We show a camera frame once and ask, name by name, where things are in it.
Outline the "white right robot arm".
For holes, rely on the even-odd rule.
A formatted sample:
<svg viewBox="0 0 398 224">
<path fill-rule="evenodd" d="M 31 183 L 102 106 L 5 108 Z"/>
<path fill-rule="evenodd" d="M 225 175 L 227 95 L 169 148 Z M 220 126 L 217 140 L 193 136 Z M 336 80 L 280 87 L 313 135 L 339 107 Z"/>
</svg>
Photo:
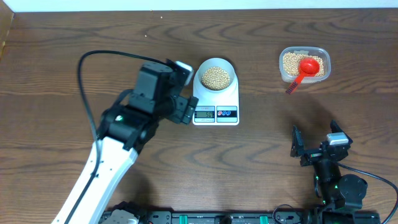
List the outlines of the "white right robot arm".
<svg viewBox="0 0 398 224">
<path fill-rule="evenodd" d="M 303 216 L 304 223 L 354 223 L 354 214 L 362 209 L 368 183 L 354 174 L 342 175 L 339 161 L 348 156 L 353 140 L 337 125 L 330 123 L 331 133 L 318 148 L 305 149 L 299 129 L 292 130 L 290 156 L 300 158 L 302 167 L 314 168 L 314 189 L 323 205 Z"/>
</svg>

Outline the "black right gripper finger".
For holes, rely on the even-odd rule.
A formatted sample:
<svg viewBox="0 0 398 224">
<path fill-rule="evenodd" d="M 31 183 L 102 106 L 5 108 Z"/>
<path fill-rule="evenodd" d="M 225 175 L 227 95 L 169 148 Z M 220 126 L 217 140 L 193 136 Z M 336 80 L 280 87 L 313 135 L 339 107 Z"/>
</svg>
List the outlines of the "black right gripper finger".
<svg viewBox="0 0 398 224">
<path fill-rule="evenodd" d="M 292 147 L 290 151 L 290 156 L 300 157 L 304 154 L 304 150 L 305 148 L 301 131 L 296 127 L 296 125 L 294 125 L 292 130 Z"/>
<path fill-rule="evenodd" d="M 333 119 L 331 122 L 330 122 L 330 128 L 331 128 L 331 133 L 340 133 L 340 132 L 343 132 L 343 133 L 345 133 L 341 128 L 340 128 L 340 126 L 337 124 L 337 122 Z M 349 143 L 348 144 L 352 144 L 353 143 L 353 140 L 346 134 L 346 136 L 348 137 L 348 139 L 349 139 Z"/>
</svg>

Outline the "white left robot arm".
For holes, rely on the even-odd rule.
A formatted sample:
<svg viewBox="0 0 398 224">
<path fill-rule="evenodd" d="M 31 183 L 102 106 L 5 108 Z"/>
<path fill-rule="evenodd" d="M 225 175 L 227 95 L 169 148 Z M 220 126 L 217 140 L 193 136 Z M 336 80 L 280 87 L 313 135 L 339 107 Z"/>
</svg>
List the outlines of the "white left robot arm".
<svg viewBox="0 0 398 224">
<path fill-rule="evenodd" d="M 142 65 L 135 88 L 122 91 L 94 129 L 89 158 L 54 223 L 98 223 L 120 180 L 159 123 L 189 124 L 198 103 L 181 92 L 193 68 L 171 60 Z"/>
</svg>

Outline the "white digital kitchen scale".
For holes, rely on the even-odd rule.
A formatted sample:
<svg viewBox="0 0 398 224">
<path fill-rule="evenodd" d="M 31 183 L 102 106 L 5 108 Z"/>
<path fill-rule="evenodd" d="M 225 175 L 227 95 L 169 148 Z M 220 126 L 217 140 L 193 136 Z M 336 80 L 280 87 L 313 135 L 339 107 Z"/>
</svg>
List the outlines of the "white digital kitchen scale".
<svg viewBox="0 0 398 224">
<path fill-rule="evenodd" d="M 210 91 L 196 87 L 193 82 L 193 95 L 198 104 L 193 115 L 194 125 L 236 126 L 239 124 L 239 85 L 226 91 Z"/>
</svg>

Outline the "red plastic measuring scoop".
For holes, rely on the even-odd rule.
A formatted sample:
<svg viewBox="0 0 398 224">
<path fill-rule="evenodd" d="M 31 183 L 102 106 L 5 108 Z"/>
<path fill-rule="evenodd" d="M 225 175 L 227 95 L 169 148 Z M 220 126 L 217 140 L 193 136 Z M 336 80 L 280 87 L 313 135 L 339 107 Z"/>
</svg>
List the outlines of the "red plastic measuring scoop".
<svg viewBox="0 0 398 224">
<path fill-rule="evenodd" d="M 313 58 L 304 58 L 300 61 L 298 70 L 299 76 L 285 91 L 288 95 L 291 95 L 299 87 L 305 77 L 314 77 L 320 71 L 320 64 Z"/>
</svg>

